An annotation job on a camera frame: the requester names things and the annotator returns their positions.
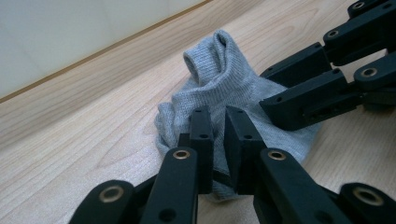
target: fabric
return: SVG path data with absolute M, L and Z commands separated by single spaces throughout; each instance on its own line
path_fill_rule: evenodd
M 159 133 L 156 144 L 162 154 L 177 146 L 180 133 L 190 131 L 192 110 L 208 105 L 215 137 L 214 169 L 228 174 L 223 139 L 225 108 L 231 105 L 247 112 L 268 147 L 284 149 L 299 162 L 304 159 L 318 125 L 287 132 L 271 123 L 259 101 L 285 88 L 257 76 L 229 34 L 218 30 L 213 37 L 204 38 L 196 47 L 185 51 L 184 61 L 191 77 L 172 96 L 171 103 L 159 105 L 155 119 Z M 231 188 L 214 181 L 209 199 L 219 202 L 235 196 Z

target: wood grain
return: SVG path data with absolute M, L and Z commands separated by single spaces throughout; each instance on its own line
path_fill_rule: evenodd
M 216 0 L 0 104 L 0 223 L 67 223 L 96 185 L 158 172 L 157 104 L 189 76 L 183 50 L 229 32 L 253 69 L 319 41 L 352 1 Z M 343 67 L 353 71 L 381 56 Z M 304 162 L 332 189 L 360 181 L 396 198 L 396 116 L 362 108 L 323 123 Z M 199 223 L 258 223 L 252 199 L 200 198 Z

